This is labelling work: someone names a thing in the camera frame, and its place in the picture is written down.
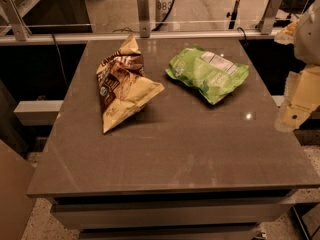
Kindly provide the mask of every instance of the concrete floor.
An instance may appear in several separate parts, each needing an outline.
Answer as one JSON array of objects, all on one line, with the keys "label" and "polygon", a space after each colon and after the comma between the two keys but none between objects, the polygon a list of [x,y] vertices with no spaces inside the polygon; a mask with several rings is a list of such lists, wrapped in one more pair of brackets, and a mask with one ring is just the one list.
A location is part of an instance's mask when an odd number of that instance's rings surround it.
[{"label": "concrete floor", "polygon": [[[235,0],[176,0],[176,5],[169,18],[170,31],[204,31],[227,30],[229,20],[227,12],[231,12]],[[113,31],[131,28],[138,31],[138,14],[136,0],[86,0],[89,17],[96,33],[112,33]],[[253,29],[259,22],[267,0],[242,0],[238,26]],[[154,10],[150,10],[154,20]],[[310,159],[320,175],[320,146],[303,146],[305,155]],[[42,153],[30,153],[28,161],[36,166]],[[319,189],[300,190],[294,194],[297,202],[320,202]],[[65,229],[50,215],[50,203],[38,199],[31,214],[22,240],[77,239],[79,232]],[[261,224],[261,230],[267,233],[268,240],[302,240],[288,212],[275,222]]]}]

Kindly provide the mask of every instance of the metal bracket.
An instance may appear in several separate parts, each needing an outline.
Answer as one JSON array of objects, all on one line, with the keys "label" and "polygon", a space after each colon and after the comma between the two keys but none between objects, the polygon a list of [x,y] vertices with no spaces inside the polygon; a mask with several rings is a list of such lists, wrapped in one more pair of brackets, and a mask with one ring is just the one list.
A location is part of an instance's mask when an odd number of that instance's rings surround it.
[{"label": "metal bracket", "polygon": [[280,8],[282,0],[269,0],[263,17],[258,24],[258,29],[261,34],[268,35],[272,32],[272,28],[277,16],[277,12]]},{"label": "metal bracket", "polygon": [[18,41],[26,41],[31,33],[20,17],[18,9],[13,0],[0,0],[0,5],[7,16],[15,38]]},{"label": "metal bracket", "polygon": [[140,37],[150,37],[149,0],[137,0]]}]

